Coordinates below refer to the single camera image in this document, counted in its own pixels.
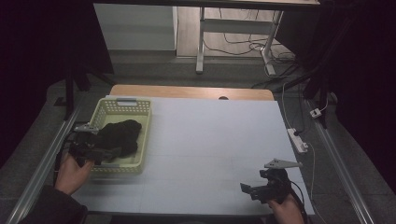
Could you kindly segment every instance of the table leg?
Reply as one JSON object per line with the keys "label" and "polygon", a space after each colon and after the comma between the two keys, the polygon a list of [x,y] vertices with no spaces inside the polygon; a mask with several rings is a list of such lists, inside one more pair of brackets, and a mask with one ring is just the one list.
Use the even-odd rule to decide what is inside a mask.
{"label": "table leg", "polygon": [[205,29],[205,8],[200,8],[201,19],[199,22],[199,42],[198,42],[198,55],[197,65],[195,72],[202,74],[204,72],[204,29]]}
{"label": "table leg", "polygon": [[270,64],[271,58],[269,56],[272,42],[275,38],[277,26],[279,25],[280,17],[282,16],[282,11],[275,11],[275,16],[273,19],[273,24],[271,26],[270,34],[268,35],[267,42],[264,49],[262,49],[262,58],[264,59],[265,69],[267,70],[268,76],[274,76],[276,74],[274,67]]}

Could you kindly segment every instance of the wooden floor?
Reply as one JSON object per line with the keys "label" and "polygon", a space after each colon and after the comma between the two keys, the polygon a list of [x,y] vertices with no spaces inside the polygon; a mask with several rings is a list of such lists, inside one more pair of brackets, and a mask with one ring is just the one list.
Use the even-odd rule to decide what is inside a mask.
{"label": "wooden floor", "polygon": [[[223,19],[241,21],[271,21],[274,13],[274,11],[253,9],[206,8],[205,18],[220,19],[220,12]],[[198,52],[200,8],[178,7],[177,16],[177,56],[195,57]],[[266,38],[266,35],[252,35],[250,37],[250,35],[242,34],[205,33],[204,41],[209,48],[219,49],[230,53],[224,53],[205,48],[204,55],[223,57],[261,57],[261,54],[258,50],[252,50],[246,54],[241,53],[250,51],[250,48],[258,47],[258,45],[251,45],[251,42],[265,44]],[[226,39],[228,42],[247,42],[233,44],[228,43]],[[275,56],[281,52],[290,52],[288,49],[280,45],[272,46],[272,51]]]}

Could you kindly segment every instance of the wall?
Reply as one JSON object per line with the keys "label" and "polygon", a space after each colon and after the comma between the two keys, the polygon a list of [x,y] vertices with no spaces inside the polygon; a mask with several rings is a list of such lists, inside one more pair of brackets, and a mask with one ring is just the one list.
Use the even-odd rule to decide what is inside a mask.
{"label": "wall", "polygon": [[175,7],[94,4],[108,49],[175,50]]}

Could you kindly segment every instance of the yellow plastic basket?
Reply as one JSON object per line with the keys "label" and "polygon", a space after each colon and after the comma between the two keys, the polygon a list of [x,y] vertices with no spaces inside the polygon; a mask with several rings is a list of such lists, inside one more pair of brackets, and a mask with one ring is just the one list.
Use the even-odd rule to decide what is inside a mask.
{"label": "yellow plastic basket", "polygon": [[90,126],[104,128],[108,123],[134,119],[142,124],[137,138],[137,151],[127,158],[103,161],[92,168],[93,175],[138,175],[143,171],[146,145],[149,138],[151,101],[133,98],[103,98],[99,100],[92,115]]}

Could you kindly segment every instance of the power strip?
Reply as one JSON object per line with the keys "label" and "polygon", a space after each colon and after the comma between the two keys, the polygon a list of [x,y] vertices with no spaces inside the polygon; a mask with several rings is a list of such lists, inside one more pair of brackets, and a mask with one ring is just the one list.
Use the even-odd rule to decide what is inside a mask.
{"label": "power strip", "polygon": [[294,135],[295,132],[296,132],[295,129],[288,129],[288,134],[291,139],[291,142],[293,142],[298,153],[306,153],[308,151],[308,144],[303,142],[300,136]]}

